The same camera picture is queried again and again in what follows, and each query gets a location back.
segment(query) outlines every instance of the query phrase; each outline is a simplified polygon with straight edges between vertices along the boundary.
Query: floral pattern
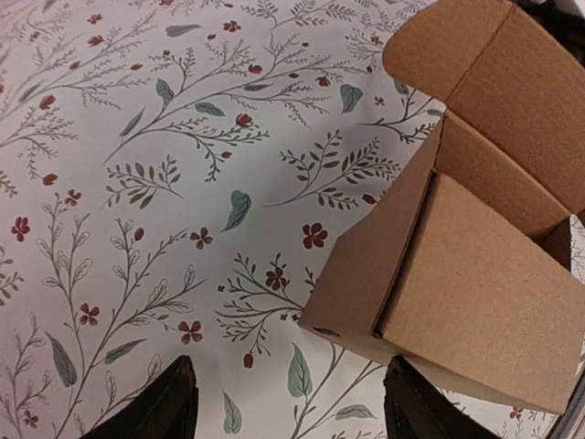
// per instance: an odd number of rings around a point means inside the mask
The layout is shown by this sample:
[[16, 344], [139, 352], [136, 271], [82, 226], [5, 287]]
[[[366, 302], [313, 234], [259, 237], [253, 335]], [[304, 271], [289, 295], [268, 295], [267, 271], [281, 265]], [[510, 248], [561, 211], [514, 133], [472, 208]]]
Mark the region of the floral pattern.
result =
[[[0, 9], [0, 437], [80, 437], [179, 353], [201, 437], [386, 437], [383, 367], [295, 322], [441, 115], [380, 65], [430, 2]], [[505, 439], [554, 420], [445, 394]]]

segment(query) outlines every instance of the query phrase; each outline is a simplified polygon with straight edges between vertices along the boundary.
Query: table surface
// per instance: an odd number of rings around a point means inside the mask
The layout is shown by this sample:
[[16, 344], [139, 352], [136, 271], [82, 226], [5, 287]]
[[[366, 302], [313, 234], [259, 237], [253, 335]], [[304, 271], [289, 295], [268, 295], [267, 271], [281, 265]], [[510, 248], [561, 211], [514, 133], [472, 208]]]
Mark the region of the table surface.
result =
[[[441, 114], [379, 64], [426, 3], [0, 11], [0, 437], [78, 437], [183, 353], [199, 437], [385, 437], [382, 367], [295, 321]], [[554, 419], [447, 396], [507, 439]]]

